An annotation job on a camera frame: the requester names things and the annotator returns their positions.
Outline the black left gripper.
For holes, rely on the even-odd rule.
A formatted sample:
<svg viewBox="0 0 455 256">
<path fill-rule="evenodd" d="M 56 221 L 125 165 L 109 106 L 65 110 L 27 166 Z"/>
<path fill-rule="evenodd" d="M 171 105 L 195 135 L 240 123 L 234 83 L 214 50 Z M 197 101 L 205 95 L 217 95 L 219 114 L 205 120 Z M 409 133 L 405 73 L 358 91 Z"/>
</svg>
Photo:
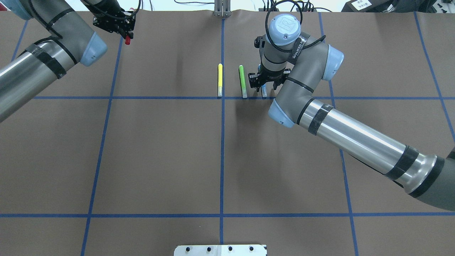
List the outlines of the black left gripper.
<svg viewBox="0 0 455 256">
<path fill-rule="evenodd" d="M 117 0 L 83 0 L 93 13 L 93 25 L 109 33 L 120 34 L 124 39 L 134 38 L 137 9 L 124 10 Z"/>
</svg>

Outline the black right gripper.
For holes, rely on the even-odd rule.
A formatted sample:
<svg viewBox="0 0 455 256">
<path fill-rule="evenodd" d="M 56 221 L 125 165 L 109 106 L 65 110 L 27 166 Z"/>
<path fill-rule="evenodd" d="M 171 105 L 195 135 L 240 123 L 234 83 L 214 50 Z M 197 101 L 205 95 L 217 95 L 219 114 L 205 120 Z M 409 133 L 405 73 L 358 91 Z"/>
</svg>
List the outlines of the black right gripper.
<svg viewBox="0 0 455 256">
<path fill-rule="evenodd" d="M 282 85 L 291 70 L 282 70 L 278 72 L 258 72 L 258 73 L 249 73 L 248 80 L 249 85 L 252 89 L 256 89 L 257 92 L 260 91 L 261 87 L 267 82 L 273 82 L 273 89 L 276 90 L 278 86 Z"/>
</svg>

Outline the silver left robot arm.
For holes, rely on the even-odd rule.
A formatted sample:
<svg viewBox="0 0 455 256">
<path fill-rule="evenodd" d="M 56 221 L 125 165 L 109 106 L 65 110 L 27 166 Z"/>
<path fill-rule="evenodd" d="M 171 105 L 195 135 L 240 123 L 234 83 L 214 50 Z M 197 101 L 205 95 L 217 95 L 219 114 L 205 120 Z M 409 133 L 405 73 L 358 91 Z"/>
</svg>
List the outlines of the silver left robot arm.
<svg viewBox="0 0 455 256">
<path fill-rule="evenodd" d="M 4 121 L 78 63 L 97 62 L 107 44 L 65 0 L 3 0 L 2 4 L 24 20 L 36 19 L 50 32 L 1 69 Z"/>
</svg>

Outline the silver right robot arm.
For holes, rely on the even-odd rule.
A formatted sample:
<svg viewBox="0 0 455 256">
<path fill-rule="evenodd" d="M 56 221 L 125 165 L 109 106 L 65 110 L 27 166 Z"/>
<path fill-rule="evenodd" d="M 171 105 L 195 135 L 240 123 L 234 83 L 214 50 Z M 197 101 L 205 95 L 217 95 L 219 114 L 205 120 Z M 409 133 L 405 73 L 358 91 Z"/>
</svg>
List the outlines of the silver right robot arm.
<svg viewBox="0 0 455 256">
<path fill-rule="evenodd" d="M 320 81 L 330 81 L 343 63 L 343 52 L 305 33 L 290 14 L 270 19 L 265 35 L 255 39 L 260 65 L 249 73 L 250 87 L 281 85 L 268 115 L 288 128 L 299 125 L 392 180 L 409 196 L 427 205 L 454 211 L 454 152 L 443 158 L 425 155 L 313 97 Z"/>
</svg>

